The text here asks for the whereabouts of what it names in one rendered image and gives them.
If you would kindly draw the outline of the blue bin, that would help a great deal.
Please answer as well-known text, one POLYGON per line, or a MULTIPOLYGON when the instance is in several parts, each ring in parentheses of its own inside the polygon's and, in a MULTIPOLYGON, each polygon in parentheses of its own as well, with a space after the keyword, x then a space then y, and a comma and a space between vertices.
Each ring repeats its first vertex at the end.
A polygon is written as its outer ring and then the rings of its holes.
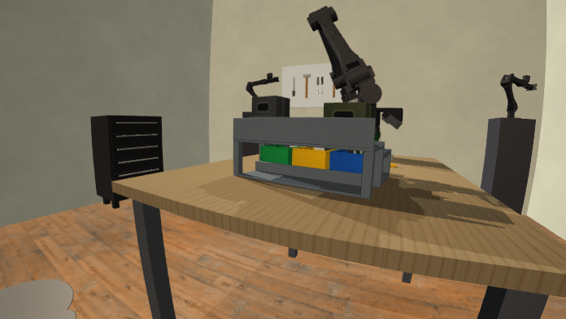
POLYGON ((330 151, 329 170, 362 173, 363 157, 364 154, 348 153, 347 150, 330 151))

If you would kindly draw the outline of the yellow open bin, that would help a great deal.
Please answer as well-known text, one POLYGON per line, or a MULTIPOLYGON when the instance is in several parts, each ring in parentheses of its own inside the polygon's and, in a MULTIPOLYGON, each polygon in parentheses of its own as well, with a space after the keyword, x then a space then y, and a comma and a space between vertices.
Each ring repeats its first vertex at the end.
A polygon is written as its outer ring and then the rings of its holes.
POLYGON ((309 168, 329 169, 329 152, 318 151, 314 147, 297 147, 292 150, 292 165, 303 166, 309 168))

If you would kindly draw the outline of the olive green tool case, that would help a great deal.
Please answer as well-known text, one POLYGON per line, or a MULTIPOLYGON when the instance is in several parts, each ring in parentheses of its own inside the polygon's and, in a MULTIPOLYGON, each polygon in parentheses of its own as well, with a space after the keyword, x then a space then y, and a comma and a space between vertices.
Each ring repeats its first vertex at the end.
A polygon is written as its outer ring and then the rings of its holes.
POLYGON ((324 103, 324 117, 373 118, 369 103, 324 103))

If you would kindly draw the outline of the green open bin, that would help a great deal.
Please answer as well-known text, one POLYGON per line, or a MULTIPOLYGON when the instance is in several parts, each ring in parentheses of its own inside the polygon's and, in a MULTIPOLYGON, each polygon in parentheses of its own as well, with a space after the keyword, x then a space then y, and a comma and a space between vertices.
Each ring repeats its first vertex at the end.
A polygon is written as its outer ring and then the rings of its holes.
POLYGON ((286 148, 284 145, 260 146, 260 161, 292 165, 292 150, 296 147, 286 148))

